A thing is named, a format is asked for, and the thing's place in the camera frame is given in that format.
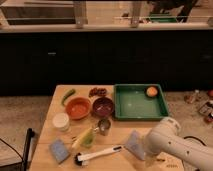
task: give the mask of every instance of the small cup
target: small cup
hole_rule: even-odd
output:
[[[98,122],[98,128],[101,135],[108,135],[109,129],[111,127],[111,122],[108,119],[101,119]]]
[[[70,120],[69,116],[66,113],[58,113],[53,118],[53,125],[60,131],[66,131],[69,129]]]

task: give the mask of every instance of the white container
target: white container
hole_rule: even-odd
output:
[[[70,119],[66,113],[58,113],[53,118],[53,125],[60,131],[66,131],[70,126]]]

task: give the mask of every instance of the wooden table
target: wooden table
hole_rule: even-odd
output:
[[[72,154],[67,160],[65,160],[60,165],[57,164],[54,157],[49,151],[49,145],[56,139],[60,138],[70,149],[72,144],[72,137],[77,136],[80,132],[84,131],[86,128],[93,124],[96,124],[99,119],[91,115],[84,119],[74,121],[71,120],[70,128],[66,132],[60,132],[56,130],[52,125],[53,116],[57,113],[65,112],[65,108],[61,105],[61,99],[64,94],[70,89],[76,89],[76,93],[70,96],[66,102],[74,97],[88,97],[89,90],[94,87],[105,87],[108,90],[108,97],[113,99],[113,86],[87,86],[87,85],[59,85],[57,86],[49,111],[46,116],[46,120],[36,147],[34,157],[30,166],[30,171],[71,171],[71,170],[81,170],[81,171],[142,171],[142,170],[153,170],[153,171],[183,171],[183,165],[181,160],[168,155],[166,153],[161,153],[158,157],[165,159],[162,161],[155,161],[154,164],[149,162],[141,161],[132,155],[125,148],[121,152],[114,153],[111,155],[99,157],[92,159],[88,166],[80,167],[74,164]],[[93,102],[97,97],[91,97],[90,100]],[[96,134],[93,146],[89,149],[80,147],[80,152],[95,152],[107,147],[113,147],[115,145],[123,145],[128,139],[130,133],[133,130],[140,132],[141,136],[148,133],[148,131],[155,126],[158,122],[124,122],[115,121],[112,118],[111,129],[107,136],[102,136]]]

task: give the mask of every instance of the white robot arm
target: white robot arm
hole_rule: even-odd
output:
[[[202,171],[213,170],[213,148],[202,146],[178,137],[179,123],[166,117],[144,138],[143,148],[148,156],[160,152],[174,155]]]

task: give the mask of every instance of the floor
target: floor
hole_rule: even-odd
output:
[[[213,147],[213,124],[206,124],[197,110],[209,100],[206,92],[200,93],[200,101],[187,104],[183,97],[192,92],[165,92],[171,116],[182,126],[181,137],[192,135]],[[0,97],[0,137],[22,154],[27,128],[31,127],[40,134],[51,96]],[[19,161],[16,154],[0,143],[0,166],[8,161]],[[16,171],[13,165],[1,171]]]
[[[37,136],[33,140],[36,142],[51,98],[51,96],[0,97],[0,138],[22,155],[27,129],[32,128],[36,132]],[[0,151],[0,167],[20,161],[16,153],[1,142]]]

